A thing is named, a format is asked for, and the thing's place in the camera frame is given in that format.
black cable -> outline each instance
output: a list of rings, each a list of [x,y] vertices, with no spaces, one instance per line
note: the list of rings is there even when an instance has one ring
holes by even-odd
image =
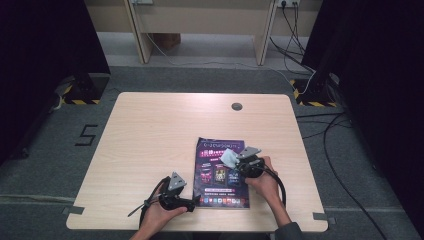
[[[339,114],[343,114],[343,113],[344,112],[340,112],[340,113],[319,113],[319,114],[296,116],[296,118],[320,117],[320,116],[334,116],[334,115],[339,115]]]
[[[287,71],[289,71],[289,72],[291,72],[291,73],[294,73],[294,74],[307,75],[307,76],[310,76],[310,75],[311,75],[311,74],[305,74],[305,73],[299,73],[299,72],[291,71],[291,70],[287,67],[287,63],[286,63],[285,57],[290,58],[290,60],[292,60],[293,62],[297,63],[299,66],[303,67],[303,68],[304,68],[304,69],[306,69],[308,72],[311,72],[311,73],[313,73],[313,72],[314,72],[311,68],[309,68],[308,66],[304,66],[304,65],[302,65],[302,63],[301,63],[301,62],[299,62],[296,58],[294,58],[294,57],[292,57],[292,56],[290,56],[290,55],[289,55],[289,53],[291,53],[291,54],[298,54],[298,55],[301,55],[300,53],[295,53],[295,52],[288,51],[288,50],[287,50],[287,49],[288,49],[288,47],[287,47],[287,49],[283,49],[282,47],[278,46],[278,45],[274,42],[274,40],[273,40],[271,37],[270,37],[270,40],[271,40],[272,44],[275,46],[275,48],[277,48],[278,52],[284,55],[284,65],[285,65],[285,67],[286,67]]]
[[[294,38],[293,42],[299,47],[299,49],[303,49],[303,46],[302,46],[302,44],[299,41],[299,37],[296,35],[295,30],[292,28],[292,26],[290,24],[290,21],[289,21],[289,19],[286,16],[286,12],[284,11],[285,8],[282,8],[282,9],[283,9],[284,19],[286,19],[286,22],[287,22],[287,24],[288,24],[288,26],[290,28],[290,32],[292,33],[292,36],[291,36],[290,39],[293,39]]]
[[[302,54],[305,53],[305,48],[303,48],[302,43],[299,40],[299,33],[297,32],[297,21],[299,20],[299,5],[297,4],[297,2],[293,3],[294,5],[294,29],[295,29],[295,37],[297,39],[297,42],[299,43],[299,50]]]
[[[287,66],[287,62],[286,62],[286,57],[288,57],[288,58],[290,58],[290,60],[292,60],[292,61],[294,61],[295,63],[297,63],[299,66],[301,66],[301,67],[303,67],[304,69],[306,69],[306,70],[308,70],[309,72],[311,72],[311,73],[313,73],[314,71],[311,69],[311,68],[309,68],[309,67],[307,67],[307,66],[305,66],[305,65],[303,65],[301,62],[299,62],[298,60],[296,60],[295,58],[293,58],[292,56],[290,56],[287,52],[289,52],[288,51],[288,49],[289,49],[289,47],[290,47],[290,44],[291,44],[291,42],[293,41],[298,47],[299,47],[299,50],[300,50],[300,52],[301,52],[301,54],[300,55],[302,55],[303,56],[303,51],[304,51],[304,49],[303,49],[303,46],[302,46],[302,44],[300,43],[300,41],[299,41],[299,38],[298,38],[298,36],[296,35],[296,32],[297,32],[297,19],[298,19],[298,16],[297,16],[297,13],[296,13],[296,10],[295,10],[295,29],[293,29],[292,28],[292,26],[291,26],[291,24],[290,24],[290,22],[289,22],[289,20],[288,20],[288,18],[287,18],[287,16],[286,16],[286,13],[284,12],[284,7],[282,8],[283,9],[283,16],[284,16],[284,18],[286,19],[286,22],[287,22],[287,24],[288,24],[288,26],[289,26],[289,29],[290,29],[290,32],[292,33],[291,34],[291,37],[290,37],[290,40],[289,40],[289,43],[287,44],[287,47],[286,47],[286,49],[284,50],[284,51],[280,51],[280,53],[282,53],[283,55],[284,55],[284,58],[283,58],[283,60],[284,60],[284,66],[286,67],[286,69],[289,71],[289,72],[291,72],[291,73],[295,73],[295,74],[301,74],[301,73],[297,73],[297,72],[294,72],[294,71],[291,71],[289,68],[288,68],[288,66]]]
[[[153,192],[150,194],[149,198],[148,198],[148,199],[146,199],[146,200],[144,200],[143,204],[141,204],[141,205],[140,205],[140,206],[138,206],[136,209],[134,209],[132,212],[130,212],[130,213],[128,214],[128,217],[130,217],[130,216],[131,216],[131,215],[133,215],[135,212],[137,212],[137,210],[138,210],[138,209],[142,208],[142,209],[141,209],[141,210],[142,210],[142,212],[141,212],[141,216],[140,216],[140,224],[141,224],[141,221],[143,220],[144,215],[146,214],[146,210],[147,210],[147,208],[149,208],[149,207],[150,207],[150,205],[153,203],[153,202],[152,202],[152,199],[153,199],[153,197],[155,196],[156,191],[158,190],[158,188],[160,187],[160,185],[162,185],[162,183],[164,183],[164,182],[168,181],[168,179],[169,179],[169,178],[170,178],[170,177],[169,177],[169,176],[167,176],[166,178],[164,178],[164,179],[160,180],[160,182],[158,183],[158,185],[156,185],[155,189],[154,189],[154,190],[153,190]]]
[[[301,54],[301,53],[292,52],[292,51],[286,51],[284,48],[282,48],[282,47],[278,46],[278,45],[274,42],[274,40],[272,39],[272,37],[269,37],[269,39],[271,40],[272,44],[274,44],[274,46],[277,48],[277,50],[278,50],[279,52],[280,52],[280,51],[283,51],[283,52],[285,52],[285,53],[290,53],[290,54],[296,54],[296,55],[303,56],[303,54]]]
[[[342,186],[342,188],[346,191],[346,193],[352,198],[352,200],[358,205],[358,207],[362,210],[362,212],[372,222],[372,224],[374,225],[374,227],[380,233],[381,237],[383,239],[387,239],[386,236],[384,235],[383,231],[380,229],[380,227],[377,225],[377,223],[374,221],[374,219],[371,217],[371,215],[367,212],[367,210],[365,210],[365,208],[362,206],[362,204],[358,200],[356,200],[356,198],[352,195],[352,193],[347,189],[346,185],[342,182],[342,180],[340,179],[340,177],[337,174],[336,170],[334,169],[334,166],[333,166],[332,162],[330,161],[330,157],[329,157],[328,150],[327,150],[327,145],[326,145],[327,132],[331,128],[331,125],[337,120],[337,118],[341,117],[343,114],[344,113],[341,113],[338,116],[336,116],[331,121],[331,123],[327,126],[327,128],[325,129],[325,131],[324,131],[323,143],[324,143],[325,157],[327,158],[327,162],[328,162],[328,165],[330,165],[331,171],[333,172],[334,176],[336,177],[337,181],[340,183],[340,185]]]
[[[266,164],[265,164],[265,168],[256,167],[256,166],[252,166],[252,165],[250,165],[249,167],[256,168],[256,169],[260,169],[262,171],[265,171],[272,178],[274,178],[274,180],[277,182],[277,184],[278,184],[278,186],[280,187],[280,190],[281,190],[281,201],[283,202],[284,207],[286,207],[286,188],[284,187],[283,181],[281,181],[281,179],[278,177],[278,175],[275,174],[271,170],[271,168],[269,168]]]
[[[346,122],[346,121],[350,121],[350,120],[349,119],[342,120],[340,122],[335,123],[334,125],[335,126],[339,126],[339,127],[344,127],[344,128],[353,128],[352,126],[346,126],[346,125],[340,124],[340,123]],[[322,123],[322,124],[330,124],[329,122],[315,121],[315,120],[313,120],[313,121],[297,121],[297,122],[298,123]]]
[[[340,122],[338,122],[338,123],[334,123],[331,127],[335,127],[335,126],[337,126],[337,125],[340,125],[339,123],[341,123],[341,122],[345,122],[345,121],[349,121],[349,120],[343,120],[343,121],[340,121]],[[302,139],[307,139],[307,138],[315,137],[315,136],[318,136],[318,135],[323,134],[324,132],[325,132],[325,130],[324,130],[324,131],[322,131],[322,132],[319,132],[319,133],[312,134],[312,135],[307,136],[307,137],[302,137]]]

person's right hand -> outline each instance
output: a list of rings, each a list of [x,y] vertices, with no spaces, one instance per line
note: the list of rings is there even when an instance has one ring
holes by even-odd
[[[270,157],[263,157],[265,164],[273,171],[276,175],[278,173],[274,171],[271,164]],[[275,220],[278,227],[282,227],[286,224],[291,223],[291,219],[286,211],[285,206],[281,202],[280,194],[278,192],[278,183],[271,175],[267,172],[262,173],[258,178],[246,178],[245,182],[255,188],[256,193],[261,195],[270,206],[272,213],[274,214]]]
[[[278,175],[278,173],[274,171],[274,168],[272,167],[271,158],[268,156],[262,158],[265,161],[265,165],[267,165],[271,171]],[[277,200],[281,202],[278,192],[278,184],[275,179],[272,178],[268,173],[263,172],[262,175],[258,178],[246,178],[245,182],[255,188],[256,193],[261,195],[268,202],[268,204]]]

power cable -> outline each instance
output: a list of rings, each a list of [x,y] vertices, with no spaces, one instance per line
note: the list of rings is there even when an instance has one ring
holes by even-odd
[[[340,183],[340,185],[342,186],[342,188],[346,191],[346,193],[350,196],[350,198],[358,205],[358,207],[362,210],[362,212],[368,217],[368,219],[372,222],[372,224],[374,225],[374,227],[377,229],[377,231],[380,233],[381,237],[383,239],[387,239],[386,235],[384,235],[383,231],[380,229],[380,227],[378,226],[378,224],[374,221],[374,219],[371,217],[371,215],[367,212],[367,210],[362,206],[362,204],[352,195],[352,193],[349,191],[349,189],[346,187],[346,185],[342,182],[342,180],[340,179],[339,175],[337,174],[336,170],[334,169],[334,166],[330,160],[329,154],[328,154],[328,150],[327,150],[327,143],[326,143],[326,139],[327,139],[327,133],[328,130],[332,127],[333,123],[343,115],[344,113],[341,113],[339,115],[337,115],[332,121],[331,123],[327,126],[327,128],[324,131],[324,137],[323,137],[323,144],[324,144],[324,152],[325,152],[325,157],[327,159],[328,165],[331,168],[331,171],[333,172],[334,176],[336,177],[337,181]]]

magazine cover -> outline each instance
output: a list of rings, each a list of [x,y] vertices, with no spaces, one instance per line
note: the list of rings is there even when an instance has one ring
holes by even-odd
[[[193,195],[201,195],[197,207],[250,208],[247,184],[237,171],[221,162],[220,157],[227,148],[240,153],[244,141],[199,138],[193,186]]]

electrical outlet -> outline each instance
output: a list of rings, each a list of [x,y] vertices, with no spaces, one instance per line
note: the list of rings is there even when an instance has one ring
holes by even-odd
[[[297,3],[297,6],[299,6],[300,0],[285,0],[286,1],[286,8],[294,8],[294,4],[293,3]],[[283,2],[283,0],[278,0],[278,7],[281,7],[281,2]]]

